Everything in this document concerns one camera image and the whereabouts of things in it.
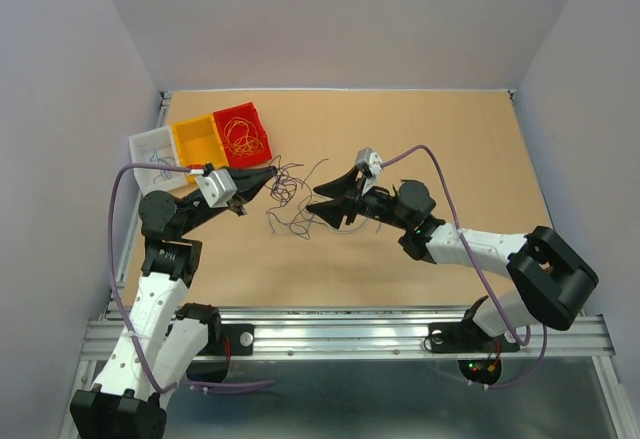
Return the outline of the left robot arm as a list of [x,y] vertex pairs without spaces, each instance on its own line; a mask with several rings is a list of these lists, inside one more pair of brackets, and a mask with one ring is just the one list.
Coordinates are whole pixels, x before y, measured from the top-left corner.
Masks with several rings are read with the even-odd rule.
[[70,414],[82,438],[161,438],[167,408],[200,352],[222,341],[218,308],[186,303],[202,244],[187,234],[218,215],[238,216],[277,175],[277,168],[186,169],[196,189],[183,197],[154,190],[139,203],[145,255],[132,308],[120,310],[124,326],[102,371],[78,390]]

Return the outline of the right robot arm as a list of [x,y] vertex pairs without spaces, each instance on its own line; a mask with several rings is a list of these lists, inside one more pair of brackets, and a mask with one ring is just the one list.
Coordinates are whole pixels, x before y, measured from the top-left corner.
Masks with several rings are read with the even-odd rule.
[[319,203],[307,211],[334,229],[358,216],[402,230],[398,242],[413,260],[472,267],[509,278],[515,288],[498,296],[487,292],[451,326],[443,342],[482,349],[509,329],[540,324],[568,330],[599,283],[596,272],[552,228],[527,234],[498,234],[461,229],[434,216],[435,200],[420,181],[404,180],[393,190],[373,186],[352,168],[315,187]]

